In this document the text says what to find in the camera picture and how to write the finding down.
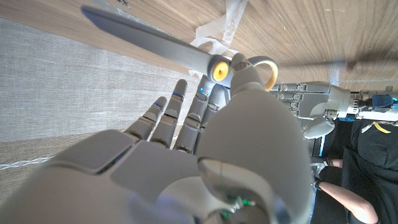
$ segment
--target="person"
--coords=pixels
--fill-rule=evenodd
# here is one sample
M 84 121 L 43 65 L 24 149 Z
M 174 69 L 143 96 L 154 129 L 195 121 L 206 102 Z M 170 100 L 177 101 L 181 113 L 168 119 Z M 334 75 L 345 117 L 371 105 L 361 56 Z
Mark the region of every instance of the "person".
M 348 223 L 398 223 L 398 127 L 353 123 L 343 159 L 312 157 L 312 165 L 342 168 L 341 186 L 315 178 L 313 186 L 346 209 Z

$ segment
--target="wood grain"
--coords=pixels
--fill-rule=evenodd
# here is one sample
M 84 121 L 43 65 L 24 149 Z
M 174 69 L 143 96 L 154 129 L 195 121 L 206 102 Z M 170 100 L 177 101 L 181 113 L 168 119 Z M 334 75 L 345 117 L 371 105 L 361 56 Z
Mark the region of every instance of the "wood grain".
M 127 0 L 112 5 L 186 42 L 195 29 L 225 13 L 222 0 Z M 1 1 L 0 15 L 95 47 L 179 72 L 176 63 L 106 34 L 80 13 L 89 0 Z M 250 0 L 234 36 L 232 49 L 248 57 L 267 55 L 280 67 L 279 82 L 398 80 L 398 1 Z M 269 76 L 259 67 L 262 79 Z

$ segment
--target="robotic hand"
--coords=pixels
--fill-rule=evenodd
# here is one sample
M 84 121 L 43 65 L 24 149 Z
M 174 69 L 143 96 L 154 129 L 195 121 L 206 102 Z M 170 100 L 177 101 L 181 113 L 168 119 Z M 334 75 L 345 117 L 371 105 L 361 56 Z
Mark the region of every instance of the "robotic hand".
M 160 97 L 124 133 L 95 134 L 43 164 L 2 206 L 0 223 L 308 222 L 312 177 L 299 124 L 254 68 L 269 58 L 229 61 L 82 9 L 100 29 L 207 76 L 175 150 L 184 80 L 167 106 Z
M 271 93 L 283 102 L 291 113 L 303 119 L 311 119 L 303 128 L 307 139 L 319 138 L 330 133 L 333 120 L 354 121 L 372 119 L 397 125 L 398 91 L 350 91 L 326 82 L 278 84 Z

